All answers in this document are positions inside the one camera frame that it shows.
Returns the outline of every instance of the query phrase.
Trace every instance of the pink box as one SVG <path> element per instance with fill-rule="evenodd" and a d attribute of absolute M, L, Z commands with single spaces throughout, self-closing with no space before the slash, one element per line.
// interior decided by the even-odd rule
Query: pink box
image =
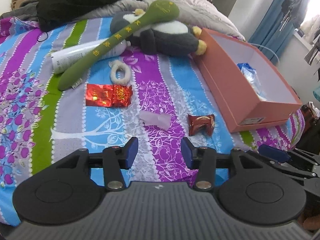
<path fill-rule="evenodd" d="M 208 48 L 194 60 L 230 132 L 284 124 L 302 106 L 277 68 L 255 46 L 208 29 L 202 30 L 200 39 Z M 259 99 L 238 63 L 249 63 L 257 70 L 267 101 Z"/>

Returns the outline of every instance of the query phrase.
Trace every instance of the fluffy scrunchie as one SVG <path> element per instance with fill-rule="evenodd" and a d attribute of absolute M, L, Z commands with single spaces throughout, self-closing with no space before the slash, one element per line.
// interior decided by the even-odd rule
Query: fluffy scrunchie
<path fill-rule="evenodd" d="M 115 60 L 112 63 L 110 79 L 113 84 L 126 86 L 131 78 L 131 68 L 126 64 L 121 62 L 120 60 Z M 116 77 L 117 71 L 124 71 L 124 78 L 118 79 Z"/>

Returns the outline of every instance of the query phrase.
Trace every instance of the green massage stick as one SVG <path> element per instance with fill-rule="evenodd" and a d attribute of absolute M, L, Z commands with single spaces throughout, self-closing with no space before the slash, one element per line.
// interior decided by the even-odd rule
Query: green massage stick
<path fill-rule="evenodd" d="M 169 0 L 156 0 L 150 4 L 148 10 L 135 22 L 127 25 L 102 44 L 88 52 L 83 58 L 74 63 L 60 77 L 58 89 L 60 91 L 71 88 L 76 83 L 82 81 L 84 73 L 114 46 L 125 38 L 135 33 L 137 30 L 147 25 L 159 22 L 168 22 L 179 16 L 179 8 Z"/>

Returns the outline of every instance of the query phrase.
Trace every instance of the bed sheet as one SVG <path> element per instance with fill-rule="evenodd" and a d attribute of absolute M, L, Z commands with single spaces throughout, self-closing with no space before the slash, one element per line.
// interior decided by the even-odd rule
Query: bed sheet
<path fill-rule="evenodd" d="M 268 144 L 289 149 L 299 140 L 304 119 L 297 111 L 285 125 L 230 134 L 212 94 L 189 57 L 144 55 L 128 48 L 119 59 L 132 69 L 132 103 L 127 108 L 85 106 L 87 83 L 111 84 L 110 60 L 97 62 L 86 82 L 60 92 L 52 74 L 50 52 L 110 35 L 111 18 L 84 20 L 42 33 L 35 24 L 14 18 L 0 21 L 0 222 L 20 223 L 12 205 L 12 193 L 23 180 L 78 148 L 90 153 L 124 145 L 132 136 L 139 151 L 130 170 L 122 171 L 128 185 L 138 181 L 194 181 L 180 152 L 180 140 L 188 133 L 187 114 L 216 117 L 212 137 L 190 137 L 195 146 L 209 146 L 228 154 Z M 171 115 L 165 131 L 144 127 L 139 111 Z M 91 178 L 103 185 L 101 169 Z M 217 184 L 228 179 L 217 171 Z"/>

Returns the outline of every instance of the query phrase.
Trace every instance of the stuffed animal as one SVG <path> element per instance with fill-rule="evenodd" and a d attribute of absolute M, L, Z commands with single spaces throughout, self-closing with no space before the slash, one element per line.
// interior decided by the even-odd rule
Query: stuffed animal
<path fill-rule="evenodd" d="M 144 15 L 142 9 L 135 12 L 121 12 L 116 14 L 110 24 L 112 34 L 126 27 L 128 24 L 137 21 Z M 136 31 L 127 40 L 133 46 L 141 48 L 147 55 L 154 55 L 158 52 L 169 56 L 183 56 L 191 52 L 202 55 L 207 49 L 207 44 L 199 40 L 201 29 L 197 26 L 190 28 L 179 21 L 151 24 Z"/>

